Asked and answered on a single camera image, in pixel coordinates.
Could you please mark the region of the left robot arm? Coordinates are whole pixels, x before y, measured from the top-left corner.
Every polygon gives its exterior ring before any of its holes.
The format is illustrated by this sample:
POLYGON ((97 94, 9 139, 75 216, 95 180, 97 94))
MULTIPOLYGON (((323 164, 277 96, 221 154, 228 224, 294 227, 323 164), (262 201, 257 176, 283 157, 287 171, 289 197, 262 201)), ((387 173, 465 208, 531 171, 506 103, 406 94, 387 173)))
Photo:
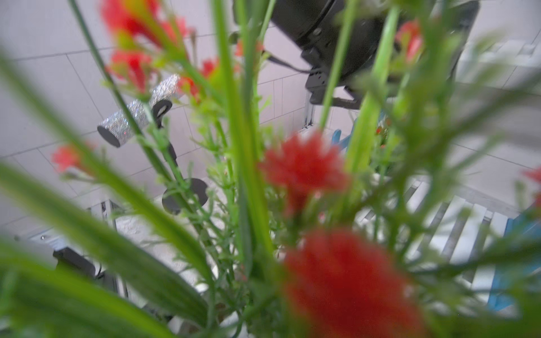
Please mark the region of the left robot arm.
MULTIPOLYGON (((340 35, 339 24, 345 1, 277 1, 271 22, 301 50, 301 57, 311 66, 308 70, 306 89, 311 94, 313 105, 323 105, 335 50, 340 35)), ((338 108, 358 109, 363 94, 357 87, 359 73, 370 70, 376 62, 388 1, 360 1, 359 19, 354 22, 351 40, 345 54, 338 86, 344 87, 350 99, 333 98, 332 105, 338 108)), ((423 38, 417 20, 401 15, 393 43, 392 62, 388 82, 398 84, 403 73, 421 56, 423 38)))

